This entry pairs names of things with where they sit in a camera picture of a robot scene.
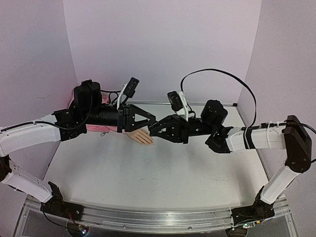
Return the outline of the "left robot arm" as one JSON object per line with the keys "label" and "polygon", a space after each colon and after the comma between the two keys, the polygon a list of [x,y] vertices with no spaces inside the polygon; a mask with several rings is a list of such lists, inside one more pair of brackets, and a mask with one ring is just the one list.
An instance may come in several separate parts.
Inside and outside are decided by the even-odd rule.
{"label": "left robot arm", "polygon": [[48,209],[57,216],[67,210],[58,186],[23,171],[9,157],[10,153],[42,143],[77,138],[87,133],[88,125],[114,126],[118,133],[122,133],[133,132],[156,121],[154,115],[133,104],[103,103],[101,86],[92,80],[83,81],[75,87],[73,96],[68,109],[0,130],[1,183],[47,203]]}

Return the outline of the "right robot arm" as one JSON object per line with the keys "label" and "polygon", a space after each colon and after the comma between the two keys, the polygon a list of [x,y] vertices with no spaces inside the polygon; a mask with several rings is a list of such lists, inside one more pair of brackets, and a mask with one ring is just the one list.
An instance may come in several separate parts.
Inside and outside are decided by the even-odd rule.
{"label": "right robot arm", "polygon": [[312,139],[306,124],[296,116],[282,123],[262,123],[254,127],[225,127],[228,111],[217,100],[206,102],[199,118],[184,118],[180,107],[171,103],[174,115],[166,116],[149,126],[151,136],[173,143],[187,144],[189,137],[208,135],[205,144],[215,153],[230,154],[241,150],[282,149],[286,160],[264,185],[252,205],[231,210],[235,226],[248,225],[274,217],[274,203],[292,181],[311,167]]}

